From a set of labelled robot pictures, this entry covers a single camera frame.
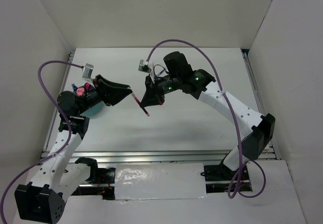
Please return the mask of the red clear pen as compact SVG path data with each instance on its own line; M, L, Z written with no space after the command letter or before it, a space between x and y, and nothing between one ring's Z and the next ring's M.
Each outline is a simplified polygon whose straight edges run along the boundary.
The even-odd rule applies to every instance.
M136 101L136 103L139 105L139 107L143 110L143 112L149 117L150 114L148 113L148 111L141 105L140 100L137 98L137 96L134 93L131 93L132 97L134 98L134 100Z

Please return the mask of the pink black highlighter marker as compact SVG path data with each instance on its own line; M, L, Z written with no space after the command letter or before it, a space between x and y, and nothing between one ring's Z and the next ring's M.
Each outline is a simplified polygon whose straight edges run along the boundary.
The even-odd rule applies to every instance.
M84 88L85 88L86 90L91 90L91 89L93 89L93 86L92 86L90 83L85 83L85 84L84 84Z

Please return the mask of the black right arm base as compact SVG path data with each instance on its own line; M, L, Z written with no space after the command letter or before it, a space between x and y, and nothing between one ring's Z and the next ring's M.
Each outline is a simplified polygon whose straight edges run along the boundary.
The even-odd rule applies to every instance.
M217 181L231 181L238 170L232 171L226 167L221 161L219 164L205 165L201 176L205 178L207 182Z

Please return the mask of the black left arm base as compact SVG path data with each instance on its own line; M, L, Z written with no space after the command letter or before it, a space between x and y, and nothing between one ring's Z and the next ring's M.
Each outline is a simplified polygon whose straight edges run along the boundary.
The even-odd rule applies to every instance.
M85 164L90 167L90 176L86 179L88 183L107 183L109 186L115 183L116 169L114 167L99 168L96 159L87 157L78 158L75 164Z

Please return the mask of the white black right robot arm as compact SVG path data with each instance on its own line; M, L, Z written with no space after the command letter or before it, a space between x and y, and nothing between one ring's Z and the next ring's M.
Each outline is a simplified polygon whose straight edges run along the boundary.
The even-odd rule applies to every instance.
M221 176L230 180L238 173L241 163L256 160L271 141L275 117L254 111L236 97L220 88L218 80L203 69L193 70L184 54L175 51L164 57L166 75L157 76L154 65L145 60L139 63L139 71L148 73L142 107L162 105L165 95L182 90L195 99L208 104L239 128L241 145L235 147L222 161Z

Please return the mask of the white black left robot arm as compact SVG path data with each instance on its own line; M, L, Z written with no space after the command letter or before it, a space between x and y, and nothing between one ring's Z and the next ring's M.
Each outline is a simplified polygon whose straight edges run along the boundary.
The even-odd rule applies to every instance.
M48 160L26 185L15 190L15 199L21 219L41 223L58 223L63 216L68 198L83 182L94 183L99 179L97 161L80 157L74 164L69 161L81 144L88 130L90 119L84 112L104 103L113 106L132 93L129 85L111 82L97 75L89 87L78 95L63 91L57 97L62 110L56 141Z

